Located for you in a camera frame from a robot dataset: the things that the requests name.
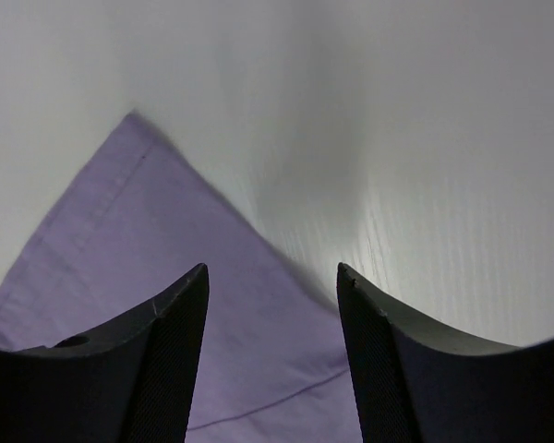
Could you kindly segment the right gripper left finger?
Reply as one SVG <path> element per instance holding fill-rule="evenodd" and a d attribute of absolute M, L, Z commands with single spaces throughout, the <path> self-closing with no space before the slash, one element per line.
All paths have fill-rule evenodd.
<path fill-rule="evenodd" d="M 198 264 L 54 347 L 0 350 L 0 442 L 182 442 L 209 301 Z"/>

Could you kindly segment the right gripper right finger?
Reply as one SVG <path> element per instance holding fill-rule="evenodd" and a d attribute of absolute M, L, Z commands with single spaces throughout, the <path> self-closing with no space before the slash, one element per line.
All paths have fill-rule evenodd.
<path fill-rule="evenodd" d="M 336 292 L 366 442 L 554 442 L 554 338 L 482 339 L 346 264 Z"/>

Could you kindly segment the purple t-shirt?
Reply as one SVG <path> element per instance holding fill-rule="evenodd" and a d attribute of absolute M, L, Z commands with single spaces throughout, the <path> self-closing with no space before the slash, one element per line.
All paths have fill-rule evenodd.
<path fill-rule="evenodd" d="M 339 318 L 163 136 L 128 115 L 0 286 L 0 349 L 54 345 L 195 265 L 210 299 L 189 442 L 357 442 Z"/>

